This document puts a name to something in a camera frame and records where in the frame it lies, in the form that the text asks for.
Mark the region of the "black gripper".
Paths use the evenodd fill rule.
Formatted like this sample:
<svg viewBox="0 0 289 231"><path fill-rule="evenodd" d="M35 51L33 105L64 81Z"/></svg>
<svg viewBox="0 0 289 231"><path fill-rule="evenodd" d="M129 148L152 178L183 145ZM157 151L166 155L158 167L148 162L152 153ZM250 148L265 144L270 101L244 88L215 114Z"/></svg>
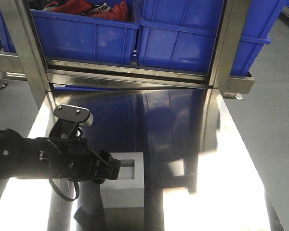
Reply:
<svg viewBox="0 0 289 231"><path fill-rule="evenodd" d="M52 137L49 141L63 155L65 163L71 166L78 181L104 183L105 180L118 179L121 161L107 151L92 151L85 138L65 140Z"/></svg>

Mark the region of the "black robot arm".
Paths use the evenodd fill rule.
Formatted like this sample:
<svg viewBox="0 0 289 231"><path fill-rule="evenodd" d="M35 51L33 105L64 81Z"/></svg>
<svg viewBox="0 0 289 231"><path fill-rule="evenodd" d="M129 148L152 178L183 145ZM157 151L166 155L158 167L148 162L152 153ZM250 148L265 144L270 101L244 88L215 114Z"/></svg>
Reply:
<svg viewBox="0 0 289 231"><path fill-rule="evenodd" d="M0 179L116 180L121 162L109 152L93 152L85 138L23 138L0 130Z"/></svg>

